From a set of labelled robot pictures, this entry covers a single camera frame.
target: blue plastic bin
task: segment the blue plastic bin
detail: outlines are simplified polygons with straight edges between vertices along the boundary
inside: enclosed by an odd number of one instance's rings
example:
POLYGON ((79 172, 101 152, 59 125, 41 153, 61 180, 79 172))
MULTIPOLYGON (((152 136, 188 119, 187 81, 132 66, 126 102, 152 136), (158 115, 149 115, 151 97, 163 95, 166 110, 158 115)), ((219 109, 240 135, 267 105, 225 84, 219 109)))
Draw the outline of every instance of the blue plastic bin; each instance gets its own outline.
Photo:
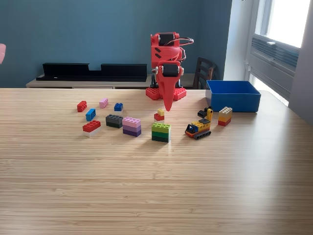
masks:
POLYGON ((261 94, 248 81, 207 81, 206 100, 213 111, 230 107, 234 112, 257 112, 261 94))

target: chair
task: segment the chair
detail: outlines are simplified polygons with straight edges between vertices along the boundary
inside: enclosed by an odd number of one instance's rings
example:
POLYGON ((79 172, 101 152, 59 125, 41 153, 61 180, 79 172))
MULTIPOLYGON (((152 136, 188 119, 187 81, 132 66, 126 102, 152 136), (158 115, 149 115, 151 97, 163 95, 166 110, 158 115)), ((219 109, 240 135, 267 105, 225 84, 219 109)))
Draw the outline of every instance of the chair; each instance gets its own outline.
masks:
POLYGON ((213 77, 216 77, 215 72, 217 70, 217 65, 207 59, 198 58, 197 68, 195 72, 193 89, 199 89, 199 82, 201 90, 206 88, 206 81, 212 80, 213 77))

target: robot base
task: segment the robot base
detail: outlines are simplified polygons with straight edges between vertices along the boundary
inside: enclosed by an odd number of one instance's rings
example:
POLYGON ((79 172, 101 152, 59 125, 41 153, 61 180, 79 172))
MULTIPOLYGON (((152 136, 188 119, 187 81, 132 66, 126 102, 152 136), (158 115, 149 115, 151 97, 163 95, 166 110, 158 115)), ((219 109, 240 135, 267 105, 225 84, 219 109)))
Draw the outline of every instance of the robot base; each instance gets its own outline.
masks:
MULTIPOLYGON (((187 95, 187 90, 185 88, 175 88, 173 100, 179 100, 187 95)), ((148 87, 146 89, 146 96, 153 100, 163 99, 158 88, 148 87)))

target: window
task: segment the window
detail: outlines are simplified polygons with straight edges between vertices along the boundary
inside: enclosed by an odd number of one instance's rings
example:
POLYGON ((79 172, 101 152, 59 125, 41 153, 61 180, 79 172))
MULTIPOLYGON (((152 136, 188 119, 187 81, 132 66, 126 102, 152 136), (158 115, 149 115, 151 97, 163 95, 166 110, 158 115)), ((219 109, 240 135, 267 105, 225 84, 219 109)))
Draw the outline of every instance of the window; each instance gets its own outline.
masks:
POLYGON ((260 0, 255 33, 300 48, 310 0, 260 0))
POLYGON ((259 81, 263 82, 289 100, 310 3, 310 0, 254 1, 245 80, 256 76, 257 86, 259 81))

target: red 3d printed robot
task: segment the red 3d printed robot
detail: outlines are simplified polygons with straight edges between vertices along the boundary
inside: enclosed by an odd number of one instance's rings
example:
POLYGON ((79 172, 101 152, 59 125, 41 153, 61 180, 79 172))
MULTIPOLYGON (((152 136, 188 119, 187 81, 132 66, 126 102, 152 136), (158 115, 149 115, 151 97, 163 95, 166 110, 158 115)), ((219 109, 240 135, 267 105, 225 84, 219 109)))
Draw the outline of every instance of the red 3d printed robot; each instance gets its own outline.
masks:
POLYGON ((185 50, 181 46, 192 44, 191 38, 180 38, 179 34, 151 34, 151 86, 146 89, 146 95, 153 100, 163 98, 165 109, 171 110, 173 100, 186 96, 187 91, 180 86, 180 76, 184 68, 180 63, 186 59, 185 50))

